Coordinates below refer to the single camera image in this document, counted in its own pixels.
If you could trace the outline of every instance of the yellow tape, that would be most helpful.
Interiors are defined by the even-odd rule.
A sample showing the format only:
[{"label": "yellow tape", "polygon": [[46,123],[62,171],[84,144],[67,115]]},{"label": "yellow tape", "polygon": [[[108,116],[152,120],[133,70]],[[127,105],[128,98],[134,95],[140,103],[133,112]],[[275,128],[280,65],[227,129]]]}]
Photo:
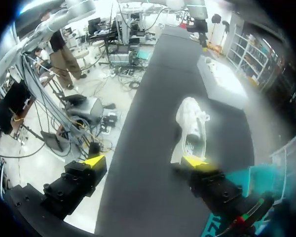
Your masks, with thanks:
[{"label": "yellow tape", "polygon": [[194,168],[200,164],[208,164],[207,162],[200,160],[200,158],[196,156],[183,156],[183,158],[186,159],[186,161],[190,163],[190,165],[192,165]]},{"label": "yellow tape", "polygon": [[90,165],[91,168],[93,168],[93,166],[95,166],[103,157],[104,157],[104,155],[94,157],[91,159],[87,159],[83,163],[86,163],[86,164]]}]

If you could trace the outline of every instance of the metal frame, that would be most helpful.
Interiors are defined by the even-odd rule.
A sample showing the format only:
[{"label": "metal frame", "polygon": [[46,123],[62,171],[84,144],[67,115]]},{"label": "metal frame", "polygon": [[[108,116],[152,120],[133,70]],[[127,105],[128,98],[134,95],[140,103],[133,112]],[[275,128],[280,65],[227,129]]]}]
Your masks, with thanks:
[{"label": "metal frame", "polygon": [[[244,48],[243,46],[241,46],[238,41],[235,41],[235,36],[239,37],[240,39],[244,40],[247,42],[247,46]],[[244,50],[243,54],[240,55],[239,53],[237,53],[235,50],[232,49],[232,45],[235,44],[237,45],[238,47],[242,48]],[[250,51],[249,51],[249,48],[250,47],[253,47],[254,49],[258,50],[259,53],[261,53],[265,58],[266,58],[266,61],[265,63],[262,63],[261,61],[259,61]],[[236,55],[237,57],[240,58],[240,62],[238,64],[236,64],[230,57],[229,57],[229,53],[230,52],[233,52],[234,55]],[[245,56],[249,54],[255,61],[257,61],[261,66],[262,66],[262,69],[260,72],[257,72],[257,70],[245,59]],[[263,73],[264,71],[264,68],[268,62],[268,57],[261,51],[259,50],[257,47],[255,47],[254,45],[250,44],[249,40],[242,37],[241,35],[238,35],[236,33],[236,27],[235,27],[235,31],[234,31],[234,35],[232,37],[232,42],[230,44],[230,47],[229,47],[229,50],[226,54],[226,58],[232,63],[232,65],[236,68],[236,72],[238,72],[240,69],[241,69],[241,66],[243,64],[243,62],[246,62],[246,64],[249,65],[249,67],[251,67],[251,69],[254,71],[254,73],[257,75],[257,81],[259,80],[261,74]]]}]

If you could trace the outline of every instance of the shelf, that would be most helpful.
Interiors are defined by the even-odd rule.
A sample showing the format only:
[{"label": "shelf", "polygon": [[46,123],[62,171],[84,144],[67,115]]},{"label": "shelf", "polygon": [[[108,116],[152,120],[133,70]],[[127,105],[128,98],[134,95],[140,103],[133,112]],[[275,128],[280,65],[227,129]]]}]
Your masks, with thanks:
[{"label": "shelf", "polygon": [[232,52],[234,52],[239,58],[241,58],[241,56],[235,51],[233,50],[232,48],[230,49]]},{"label": "shelf", "polygon": [[241,35],[235,34],[235,36],[238,36],[238,37],[240,37],[240,38],[244,39],[245,41],[248,41],[248,39],[244,38],[244,37],[243,37],[243,36],[241,36]]},{"label": "shelf", "polygon": [[227,59],[233,64],[235,68],[237,68],[237,65],[229,57],[227,57]]},{"label": "shelf", "polygon": [[233,42],[234,44],[236,44],[237,46],[239,46],[240,48],[242,49],[245,49],[243,46],[241,46],[240,44],[236,43],[236,42]]},{"label": "shelf", "polygon": [[265,53],[263,53],[261,50],[259,50],[257,47],[255,47],[254,45],[252,45],[252,44],[250,44],[250,43],[249,43],[249,46],[255,48],[257,51],[259,51],[259,53],[261,53],[264,57],[267,58],[267,55],[266,55]]},{"label": "shelf", "polygon": [[250,66],[250,68],[253,70],[253,72],[255,74],[259,75],[259,73],[256,71],[256,69],[246,59],[243,59],[243,61],[245,61]]},{"label": "shelf", "polygon": [[253,59],[254,60],[256,60],[262,67],[264,66],[257,58],[255,58],[255,56],[252,54],[252,53],[250,53],[249,51],[247,51],[247,53],[251,56],[251,57],[253,57]]}]

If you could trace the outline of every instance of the shoe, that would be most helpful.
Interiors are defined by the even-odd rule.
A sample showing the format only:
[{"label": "shoe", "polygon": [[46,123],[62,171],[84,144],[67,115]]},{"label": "shoe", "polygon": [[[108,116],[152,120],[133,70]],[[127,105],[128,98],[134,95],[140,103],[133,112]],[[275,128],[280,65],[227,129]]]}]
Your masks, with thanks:
[{"label": "shoe", "polygon": [[72,90],[74,88],[74,85],[70,84],[70,85],[67,85],[67,89],[68,90]]}]

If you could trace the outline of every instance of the monitor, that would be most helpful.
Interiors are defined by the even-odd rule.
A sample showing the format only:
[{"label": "monitor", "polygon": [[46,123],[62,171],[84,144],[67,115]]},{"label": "monitor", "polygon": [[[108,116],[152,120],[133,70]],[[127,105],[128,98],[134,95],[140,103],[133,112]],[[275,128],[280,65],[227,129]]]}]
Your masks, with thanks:
[{"label": "monitor", "polygon": [[71,27],[65,29],[67,32],[69,32],[69,34],[72,34],[73,33],[73,30],[71,29]]}]

